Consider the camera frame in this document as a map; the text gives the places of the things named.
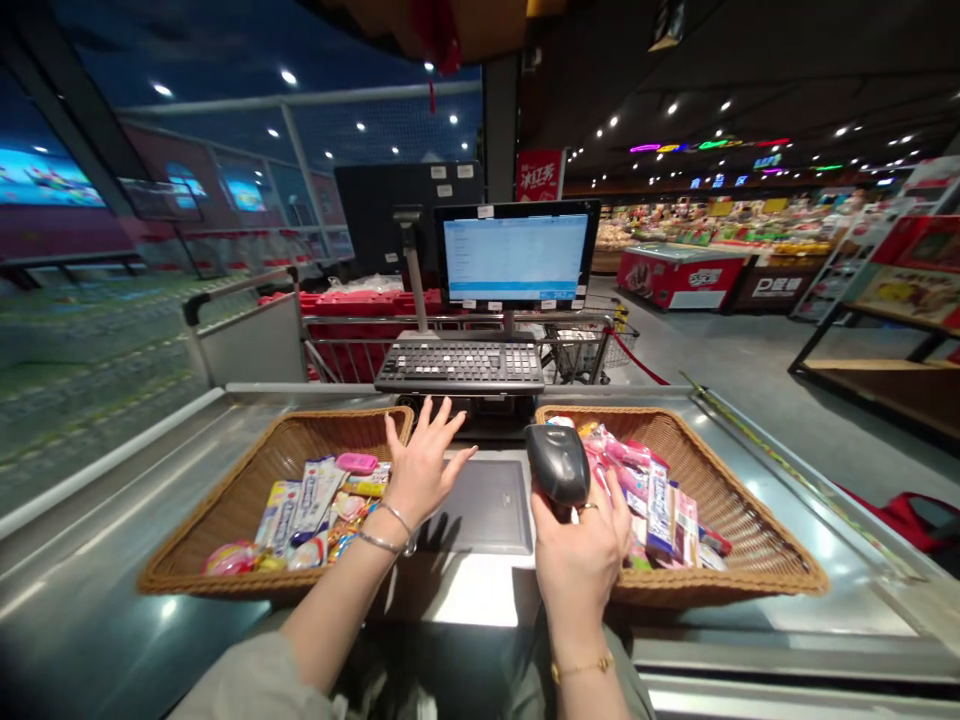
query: bracelet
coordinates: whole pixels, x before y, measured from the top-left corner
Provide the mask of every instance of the bracelet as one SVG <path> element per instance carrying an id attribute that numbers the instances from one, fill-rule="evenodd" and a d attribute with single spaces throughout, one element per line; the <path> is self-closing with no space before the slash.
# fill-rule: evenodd
<path id="1" fill-rule="evenodd" d="M 388 550 L 392 552 L 394 555 L 399 555 L 403 551 L 403 547 L 401 547 L 400 545 L 394 545 L 393 543 L 387 542 L 386 540 L 381 540 L 380 538 L 375 538 L 372 535 L 367 535 L 363 530 L 357 531 L 357 537 L 360 538 L 361 540 L 366 540 L 371 545 L 376 545 L 378 548 L 382 548 L 383 550 Z"/>
<path id="2" fill-rule="evenodd" d="M 407 521 L 403 519 L 400 513 L 398 513 L 390 505 L 387 505 L 387 503 L 384 502 L 383 500 L 380 501 L 380 507 L 382 507 L 384 510 L 389 510 L 391 513 L 393 513 L 393 516 L 400 521 L 401 525 L 403 525 L 403 529 L 407 531 L 407 535 L 413 535 L 413 530 L 410 529 L 410 526 L 407 525 Z"/>
<path id="3" fill-rule="evenodd" d="M 600 672 L 605 673 L 608 669 L 612 668 L 615 664 L 616 663 L 614 662 L 614 659 L 613 659 L 613 653 L 607 652 L 606 655 L 604 655 L 602 658 L 597 660 L 597 662 L 595 663 L 591 663 L 590 665 L 578 665 L 576 667 L 567 668 L 565 670 L 561 670 L 560 668 L 558 668 L 556 663 L 550 663 L 550 674 L 553 675 L 553 681 L 557 685 L 559 685 L 561 675 L 572 675 L 574 673 L 583 672 L 584 670 L 593 670 L 594 668 L 597 668 L 600 670 Z"/>

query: left hand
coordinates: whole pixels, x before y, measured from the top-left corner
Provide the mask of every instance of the left hand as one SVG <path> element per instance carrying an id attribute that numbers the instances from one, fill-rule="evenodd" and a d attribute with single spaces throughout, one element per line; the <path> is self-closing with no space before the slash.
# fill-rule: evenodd
<path id="1" fill-rule="evenodd" d="M 476 445 L 461 450 L 443 467 L 443 454 L 466 419 L 466 413 L 459 412 L 447 422 L 451 406 L 450 398 L 444 398 L 437 417 L 430 422 L 433 398 L 428 397 L 406 447 L 397 438 L 393 418 L 387 415 L 393 478 L 383 499 L 414 529 L 437 511 L 453 489 L 460 470 L 477 451 Z"/>

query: tiled floor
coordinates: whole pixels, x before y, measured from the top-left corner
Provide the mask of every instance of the tiled floor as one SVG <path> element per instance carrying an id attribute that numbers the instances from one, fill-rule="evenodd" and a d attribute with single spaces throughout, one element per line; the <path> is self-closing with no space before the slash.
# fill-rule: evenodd
<path id="1" fill-rule="evenodd" d="M 589 292 L 588 305 L 618 297 L 608 277 L 593 278 Z M 910 490 L 960 507 L 960 460 L 787 373 L 812 325 L 778 315 L 660 313 L 624 303 L 640 332 L 635 354 L 668 382 L 684 383 L 684 370 L 869 502 Z M 919 338 L 904 329 L 834 328 L 814 357 L 902 359 Z M 633 365 L 610 374 L 614 382 L 651 383 Z"/>

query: silver bracelet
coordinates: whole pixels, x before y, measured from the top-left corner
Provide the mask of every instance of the silver bracelet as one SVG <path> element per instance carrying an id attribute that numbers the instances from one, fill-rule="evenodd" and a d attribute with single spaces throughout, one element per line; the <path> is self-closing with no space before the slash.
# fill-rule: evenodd
<path id="1" fill-rule="evenodd" d="M 407 521 L 403 519 L 400 513 L 398 513 L 394 508 L 390 507 L 382 500 L 380 501 L 380 507 L 382 507 L 384 510 L 389 510 L 391 513 L 393 513 L 393 516 L 400 521 L 401 525 L 403 525 L 403 529 L 407 531 L 407 535 L 413 536 L 413 530 L 410 529 L 410 526 L 407 525 Z"/>
<path id="2" fill-rule="evenodd" d="M 376 545 L 378 548 L 383 550 L 388 550 L 394 555 L 399 555 L 403 552 L 403 547 L 400 545 L 394 545 L 393 543 L 387 542 L 386 540 L 381 540 L 380 538 L 375 538 L 372 535 L 367 535 L 363 530 L 357 532 L 357 537 L 361 540 L 366 540 L 371 545 Z"/>

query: monitor screen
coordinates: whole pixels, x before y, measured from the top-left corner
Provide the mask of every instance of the monitor screen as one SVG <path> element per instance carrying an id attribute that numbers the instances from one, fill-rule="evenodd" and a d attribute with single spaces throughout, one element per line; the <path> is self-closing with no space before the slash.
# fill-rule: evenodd
<path id="1" fill-rule="evenodd" d="M 574 300 L 584 215 L 444 220 L 450 300 Z"/>

